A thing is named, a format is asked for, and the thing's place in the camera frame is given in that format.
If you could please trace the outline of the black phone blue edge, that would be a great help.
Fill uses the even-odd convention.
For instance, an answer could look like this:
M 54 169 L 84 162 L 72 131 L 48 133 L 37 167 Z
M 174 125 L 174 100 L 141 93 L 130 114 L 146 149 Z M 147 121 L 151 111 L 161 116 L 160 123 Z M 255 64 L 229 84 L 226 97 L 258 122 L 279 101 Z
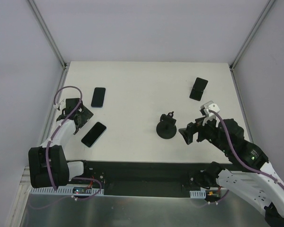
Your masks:
M 95 123 L 94 126 L 87 132 L 87 134 L 81 139 L 81 142 L 88 148 L 92 147 L 106 129 L 107 127 L 102 123 Z

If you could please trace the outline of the black round-base phone stand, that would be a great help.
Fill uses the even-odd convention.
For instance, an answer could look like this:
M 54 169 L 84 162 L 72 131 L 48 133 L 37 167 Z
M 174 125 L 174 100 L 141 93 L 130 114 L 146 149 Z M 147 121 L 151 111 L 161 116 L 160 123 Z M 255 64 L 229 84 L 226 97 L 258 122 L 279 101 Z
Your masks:
M 162 139 L 171 139 L 177 133 L 176 119 L 173 118 L 174 111 L 168 114 L 162 114 L 160 121 L 156 126 L 156 132 Z

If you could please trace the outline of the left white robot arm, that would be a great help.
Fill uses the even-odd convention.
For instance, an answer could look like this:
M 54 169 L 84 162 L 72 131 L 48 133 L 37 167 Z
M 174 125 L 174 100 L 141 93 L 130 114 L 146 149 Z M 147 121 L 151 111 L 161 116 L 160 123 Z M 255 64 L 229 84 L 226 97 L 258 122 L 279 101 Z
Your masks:
M 83 161 L 67 161 L 63 149 L 93 116 L 79 98 L 66 99 L 66 107 L 56 119 L 57 129 L 40 146 L 28 152 L 30 182 L 33 188 L 66 186 L 72 178 L 80 184 L 90 180 Z

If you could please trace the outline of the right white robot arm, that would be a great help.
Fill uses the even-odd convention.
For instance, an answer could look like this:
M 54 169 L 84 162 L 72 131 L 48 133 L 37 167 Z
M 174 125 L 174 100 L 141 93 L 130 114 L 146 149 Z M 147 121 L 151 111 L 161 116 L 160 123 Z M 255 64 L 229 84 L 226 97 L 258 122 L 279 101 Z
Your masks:
M 259 188 L 247 184 L 217 162 L 212 162 L 194 176 L 194 182 L 206 189 L 215 185 L 224 187 L 256 208 L 264 215 L 269 226 L 284 227 L 284 183 L 267 155 L 259 146 L 245 140 L 244 130 L 234 119 L 203 121 L 203 118 L 199 118 L 179 129 L 186 144 L 193 142 L 195 134 L 198 142 L 210 142 L 236 168 L 254 180 Z

